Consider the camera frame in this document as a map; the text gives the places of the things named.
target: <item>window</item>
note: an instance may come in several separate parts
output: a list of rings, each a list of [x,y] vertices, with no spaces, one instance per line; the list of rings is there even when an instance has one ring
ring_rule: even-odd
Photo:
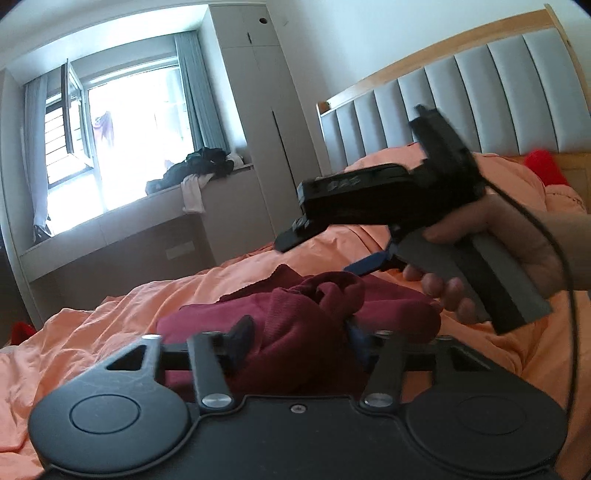
[[[66,64],[61,85],[65,94],[46,110],[55,234],[145,196],[148,180],[194,150],[176,59],[97,79],[90,89]]]

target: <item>curtain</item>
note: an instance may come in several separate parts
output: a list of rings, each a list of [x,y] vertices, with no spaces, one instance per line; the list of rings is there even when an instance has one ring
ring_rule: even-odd
[[[33,226],[47,222],[47,166],[45,161],[45,109],[47,74],[25,85],[24,158],[25,177],[33,199]]]
[[[195,151],[205,146],[228,152],[197,32],[177,33],[174,42]]]

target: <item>headboard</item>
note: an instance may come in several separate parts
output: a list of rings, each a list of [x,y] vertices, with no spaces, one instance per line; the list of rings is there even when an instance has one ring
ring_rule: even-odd
[[[591,96],[549,5],[433,44],[320,102],[333,171],[413,142],[418,103],[438,107],[475,152],[591,153]],[[589,205],[591,157],[560,157],[563,169],[585,175],[579,193]]]

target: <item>circular cover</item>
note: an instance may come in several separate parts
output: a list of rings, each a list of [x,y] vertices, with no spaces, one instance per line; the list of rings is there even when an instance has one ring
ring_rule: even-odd
[[[543,393],[442,390],[435,386],[410,403],[407,424],[419,445],[448,465],[518,472],[552,459],[564,443],[564,412]]]
[[[162,457],[183,438],[190,419],[177,394],[153,379],[126,378],[126,372],[108,377],[108,385],[75,379],[33,410],[29,435],[44,464],[82,474],[126,472]]]

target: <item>screw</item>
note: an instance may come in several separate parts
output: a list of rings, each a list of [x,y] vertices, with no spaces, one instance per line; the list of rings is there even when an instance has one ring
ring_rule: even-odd
[[[393,402],[394,399],[387,393],[370,393],[363,401],[368,407],[373,408],[386,408]]]
[[[305,405],[297,404],[297,405],[293,405],[290,408],[290,410],[291,410],[292,413],[304,413],[308,409],[306,408]]]
[[[201,403],[207,408],[226,408],[232,403],[232,397],[225,393],[210,393],[202,398]]]

